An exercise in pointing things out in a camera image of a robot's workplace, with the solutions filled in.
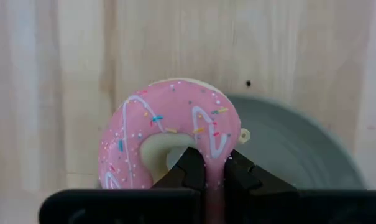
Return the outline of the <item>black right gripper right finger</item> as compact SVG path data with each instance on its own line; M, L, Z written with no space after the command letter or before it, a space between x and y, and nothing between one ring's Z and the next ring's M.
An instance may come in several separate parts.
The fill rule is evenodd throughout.
M242 190L296 190L294 186L232 150L224 166L224 178Z

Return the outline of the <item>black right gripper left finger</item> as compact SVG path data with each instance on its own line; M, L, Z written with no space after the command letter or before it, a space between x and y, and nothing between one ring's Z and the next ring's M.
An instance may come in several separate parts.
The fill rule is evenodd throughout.
M171 170L152 187L204 190L205 183L204 159L197 149L189 147Z

